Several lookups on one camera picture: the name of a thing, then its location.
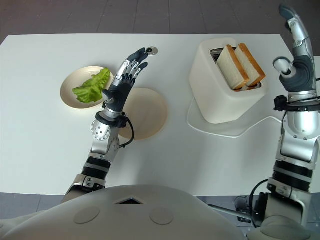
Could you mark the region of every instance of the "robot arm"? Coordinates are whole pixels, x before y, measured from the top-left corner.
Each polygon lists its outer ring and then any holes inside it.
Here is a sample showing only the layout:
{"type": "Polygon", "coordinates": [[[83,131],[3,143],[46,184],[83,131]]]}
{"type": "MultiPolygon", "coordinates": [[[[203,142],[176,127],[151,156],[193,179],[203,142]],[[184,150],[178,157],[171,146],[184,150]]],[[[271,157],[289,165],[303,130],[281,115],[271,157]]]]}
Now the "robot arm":
{"type": "Polygon", "coordinates": [[[267,181],[271,193],[260,193],[252,213],[253,222],[261,227],[248,234],[250,240],[310,237],[303,226],[307,224],[312,197],[309,187],[320,154],[320,102],[314,56],[308,32],[297,13],[282,4],[279,13],[287,20],[294,39],[294,61],[279,57],[273,62],[288,98],[278,96],[274,100],[274,110],[285,111],[282,135],[273,176],[267,181]]]}
{"type": "Polygon", "coordinates": [[[122,111],[138,75],[148,66],[147,62],[142,63],[147,57],[145,48],[130,55],[122,63],[110,88],[102,91],[103,111],[96,113],[95,120],[91,124],[93,135],[91,151],[81,174],[75,177],[62,200],[63,203],[105,188],[105,179],[119,148],[124,148],[128,144],[120,145],[119,129],[124,128],[129,122],[133,134],[133,126],[122,111]]]}

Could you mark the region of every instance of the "bread slice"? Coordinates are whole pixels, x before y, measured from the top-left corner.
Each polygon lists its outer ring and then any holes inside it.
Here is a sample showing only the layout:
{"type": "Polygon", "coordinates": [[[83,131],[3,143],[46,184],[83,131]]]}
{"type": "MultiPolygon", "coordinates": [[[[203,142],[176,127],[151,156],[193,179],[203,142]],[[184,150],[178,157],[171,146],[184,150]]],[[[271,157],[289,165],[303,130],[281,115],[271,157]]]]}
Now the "bread slice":
{"type": "Polygon", "coordinates": [[[231,45],[224,47],[216,63],[231,89],[240,89],[249,81],[231,45]]]}
{"type": "Polygon", "coordinates": [[[266,77],[266,74],[261,69],[255,58],[251,55],[249,49],[244,43],[240,43],[236,50],[235,55],[239,59],[242,67],[250,80],[246,83],[248,87],[253,87],[266,77]]]}

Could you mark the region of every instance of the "gray floor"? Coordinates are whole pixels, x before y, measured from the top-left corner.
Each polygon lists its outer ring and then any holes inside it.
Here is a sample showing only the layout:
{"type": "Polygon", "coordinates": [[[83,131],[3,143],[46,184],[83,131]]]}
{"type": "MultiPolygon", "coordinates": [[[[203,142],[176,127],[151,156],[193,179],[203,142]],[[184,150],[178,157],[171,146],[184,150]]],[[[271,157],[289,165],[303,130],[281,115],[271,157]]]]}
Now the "gray floor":
{"type": "MultiPolygon", "coordinates": [[[[8,35],[75,33],[281,34],[292,39],[279,3],[296,9],[320,56],[320,0],[0,0],[0,44],[8,35]]],[[[61,196],[0,193],[0,219],[56,206],[61,196]]],[[[233,196],[201,197],[234,208],[233,196]]],[[[246,233],[251,225],[226,216],[246,233]]],[[[320,194],[314,194],[308,228],[320,232],[320,194]]]]}

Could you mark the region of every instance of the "table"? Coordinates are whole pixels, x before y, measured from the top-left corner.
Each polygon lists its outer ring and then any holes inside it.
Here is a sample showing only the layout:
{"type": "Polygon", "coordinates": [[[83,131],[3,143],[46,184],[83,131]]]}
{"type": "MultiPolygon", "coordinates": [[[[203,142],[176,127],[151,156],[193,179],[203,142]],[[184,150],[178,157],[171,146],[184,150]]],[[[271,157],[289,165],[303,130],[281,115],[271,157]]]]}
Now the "table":
{"type": "MultiPolygon", "coordinates": [[[[86,66],[105,66],[115,73],[129,54],[155,46],[159,53],[148,58],[135,87],[164,96],[167,122],[155,136],[119,151],[107,187],[151,184],[197,196],[250,194],[273,173],[280,124],[266,120],[235,139],[201,133],[187,124],[193,99],[189,73],[198,45],[222,37],[247,44],[273,86],[263,99],[272,106],[275,96],[286,93],[272,62],[278,56],[292,59],[279,35],[9,36],[0,46],[0,192],[64,195],[87,160],[90,125],[101,110],[65,105],[60,98],[64,79],[86,66]]],[[[314,173],[312,192],[320,192],[319,172],[314,173]]]]}

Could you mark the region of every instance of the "bread crust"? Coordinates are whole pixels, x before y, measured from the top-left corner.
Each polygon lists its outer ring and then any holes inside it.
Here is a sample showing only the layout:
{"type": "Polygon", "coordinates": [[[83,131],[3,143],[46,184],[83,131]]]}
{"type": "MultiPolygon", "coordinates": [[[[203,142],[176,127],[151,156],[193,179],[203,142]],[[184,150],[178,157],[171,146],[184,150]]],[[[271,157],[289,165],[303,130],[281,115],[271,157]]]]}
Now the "bread crust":
{"type": "Polygon", "coordinates": [[[236,54],[235,54],[235,50],[232,48],[231,45],[226,45],[228,51],[229,51],[229,54],[236,66],[236,68],[238,69],[239,73],[241,74],[242,78],[243,78],[243,82],[241,82],[238,86],[236,86],[234,88],[234,90],[236,89],[240,89],[242,88],[250,79],[249,79],[249,76],[247,75],[245,69],[242,67],[239,59],[237,58],[236,54]]]}
{"type": "Polygon", "coordinates": [[[252,66],[255,68],[255,70],[258,72],[259,77],[252,82],[248,87],[253,87],[257,85],[262,79],[266,77],[265,72],[261,69],[255,58],[252,56],[251,52],[247,48],[247,45],[242,43],[239,43],[238,48],[245,54],[245,56],[248,58],[249,62],[252,64],[252,66]]]}

